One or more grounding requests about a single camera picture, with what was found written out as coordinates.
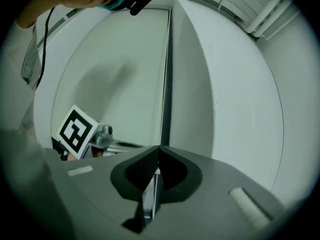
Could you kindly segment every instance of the sleeve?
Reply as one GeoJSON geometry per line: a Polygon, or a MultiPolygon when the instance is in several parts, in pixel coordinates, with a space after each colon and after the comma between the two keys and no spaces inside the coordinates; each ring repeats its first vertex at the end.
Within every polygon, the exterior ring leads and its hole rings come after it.
{"type": "Polygon", "coordinates": [[[15,21],[0,51],[1,129],[19,129],[34,99],[36,73],[41,70],[40,64],[30,63],[39,61],[35,51],[38,51],[35,25],[24,29],[15,21]]]}

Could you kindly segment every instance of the black cable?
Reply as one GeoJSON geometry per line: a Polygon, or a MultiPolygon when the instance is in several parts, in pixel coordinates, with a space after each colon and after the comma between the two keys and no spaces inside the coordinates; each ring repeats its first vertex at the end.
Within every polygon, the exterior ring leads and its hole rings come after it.
{"type": "Polygon", "coordinates": [[[52,14],[52,12],[54,11],[55,7],[53,7],[50,12],[49,12],[49,15],[48,17],[46,18],[46,21],[45,21],[45,32],[44,32],[44,40],[43,40],[43,53],[42,53],[42,67],[41,67],[41,73],[40,73],[40,76],[39,76],[39,79],[38,79],[38,82],[36,83],[36,88],[38,88],[40,82],[41,82],[41,79],[42,79],[42,76],[44,75],[44,71],[45,71],[45,64],[46,64],[46,46],[47,46],[47,37],[48,37],[48,31],[49,31],[49,20],[50,20],[50,16],[52,14]]]}

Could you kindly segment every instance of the black and white square marker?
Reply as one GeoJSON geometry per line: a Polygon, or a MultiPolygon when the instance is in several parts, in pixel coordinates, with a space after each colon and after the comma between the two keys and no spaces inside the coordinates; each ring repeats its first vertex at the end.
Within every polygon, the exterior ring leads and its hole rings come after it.
{"type": "Polygon", "coordinates": [[[64,118],[57,136],[61,143],[80,159],[98,126],[97,121],[74,105],[64,118]]]}

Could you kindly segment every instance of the person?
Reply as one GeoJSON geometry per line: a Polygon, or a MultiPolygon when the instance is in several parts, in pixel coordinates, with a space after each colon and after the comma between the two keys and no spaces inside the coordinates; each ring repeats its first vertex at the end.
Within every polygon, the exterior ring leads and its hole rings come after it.
{"type": "Polygon", "coordinates": [[[105,6],[110,10],[118,5],[117,2],[119,0],[31,0],[25,6],[13,22],[0,52],[0,101],[5,104],[0,111],[0,129],[35,135],[33,99],[41,73],[37,18],[58,5],[70,8],[105,6]]]}

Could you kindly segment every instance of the cable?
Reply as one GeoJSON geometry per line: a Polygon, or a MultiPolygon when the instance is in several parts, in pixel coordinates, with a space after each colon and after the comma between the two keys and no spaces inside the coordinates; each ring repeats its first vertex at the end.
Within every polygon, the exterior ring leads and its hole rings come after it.
{"type": "Polygon", "coordinates": [[[52,12],[54,11],[55,7],[53,7],[50,12],[49,12],[49,15],[48,17],[46,18],[46,21],[45,21],[45,32],[44,32],[44,40],[43,40],[43,53],[42,53],[42,67],[41,67],[41,73],[40,73],[40,76],[39,76],[39,79],[38,79],[38,82],[36,83],[36,88],[38,88],[40,82],[41,82],[41,79],[42,79],[42,76],[44,75],[44,71],[45,71],[45,64],[46,64],[46,46],[47,46],[47,37],[48,37],[48,31],[49,31],[49,20],[50,20],[50,16],[52,14],[52,12]]]}

